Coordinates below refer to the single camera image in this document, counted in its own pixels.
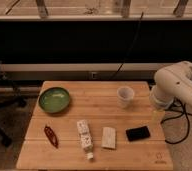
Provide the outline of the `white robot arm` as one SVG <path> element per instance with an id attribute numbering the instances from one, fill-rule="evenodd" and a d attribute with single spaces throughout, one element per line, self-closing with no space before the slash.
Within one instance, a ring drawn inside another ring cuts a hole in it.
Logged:
<path id="1" fill-rule="evenodd" d="M 154 81 L 149 99 L 157 111 L 168 109 L 175 98 L 192 108 L 191 62 L 182 61 L 157 70 Z"/>

